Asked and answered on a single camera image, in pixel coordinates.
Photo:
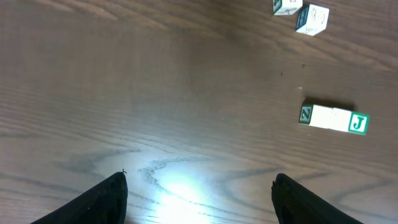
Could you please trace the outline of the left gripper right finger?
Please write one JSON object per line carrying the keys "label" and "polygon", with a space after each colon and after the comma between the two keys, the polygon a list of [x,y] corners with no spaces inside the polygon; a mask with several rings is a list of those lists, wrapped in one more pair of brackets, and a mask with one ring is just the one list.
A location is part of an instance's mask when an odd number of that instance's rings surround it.
{"label": "left gripper right finger", "polygon": [[271,198],[280,224],[361,224],[283,173],[272,182]]}

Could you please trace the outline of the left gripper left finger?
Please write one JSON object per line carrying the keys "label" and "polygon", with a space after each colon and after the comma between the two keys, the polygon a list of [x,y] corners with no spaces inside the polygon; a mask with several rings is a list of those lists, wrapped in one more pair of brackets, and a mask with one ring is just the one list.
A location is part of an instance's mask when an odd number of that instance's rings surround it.
{"label": "left gripper left finger", "polygon": [[32,224],[124,224],[127,195],[125,173],[116,172]]}

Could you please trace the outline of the plain white wooden block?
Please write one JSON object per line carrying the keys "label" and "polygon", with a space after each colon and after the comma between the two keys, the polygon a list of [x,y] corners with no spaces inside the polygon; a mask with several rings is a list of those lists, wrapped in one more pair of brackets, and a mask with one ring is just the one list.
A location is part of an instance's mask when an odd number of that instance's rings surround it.
{"label": "plain white wooden block", "polygon": [[333,108],[321,105],[303,105],[300,110],[299,123],[317,128],[329,129]]}

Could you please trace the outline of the blue edged picture block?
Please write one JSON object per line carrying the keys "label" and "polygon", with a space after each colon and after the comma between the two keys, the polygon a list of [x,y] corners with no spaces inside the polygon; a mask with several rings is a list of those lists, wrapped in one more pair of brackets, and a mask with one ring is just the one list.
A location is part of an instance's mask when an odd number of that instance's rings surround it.
{"label": "blue edged picture block", "polygon": [[352,111],[333,108],[329,128],[335,131],[348,132]]}

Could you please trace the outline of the green letter J block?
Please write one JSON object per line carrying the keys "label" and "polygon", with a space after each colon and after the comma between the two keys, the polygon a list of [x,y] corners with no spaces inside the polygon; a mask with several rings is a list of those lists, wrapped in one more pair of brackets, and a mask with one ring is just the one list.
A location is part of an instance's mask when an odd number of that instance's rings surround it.
{"label": "green letter J block", "polygon": [[370,115],[353,111],[349,120],[348,132],[365,135],[368,130]]}

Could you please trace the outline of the wooden block round picture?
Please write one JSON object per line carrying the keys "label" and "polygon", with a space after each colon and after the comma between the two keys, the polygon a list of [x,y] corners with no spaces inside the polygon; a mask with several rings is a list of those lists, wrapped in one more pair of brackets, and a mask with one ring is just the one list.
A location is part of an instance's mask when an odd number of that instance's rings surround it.
{"label": "wooden block round picture", "polygon": [[326,29],[330,10],[326,7],[309,4],[302,9],[297,18],[295,31],[315,36]]}

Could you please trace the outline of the wooden block animal picture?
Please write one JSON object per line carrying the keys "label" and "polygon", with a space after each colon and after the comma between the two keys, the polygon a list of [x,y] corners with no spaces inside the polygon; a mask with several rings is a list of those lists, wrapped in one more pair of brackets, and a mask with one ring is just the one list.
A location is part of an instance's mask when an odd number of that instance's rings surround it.
{"label": "wooden block animal picture", "polygon": [[275,16],[293,15],[303,6],[303,0],[273,0],[272,3]]}

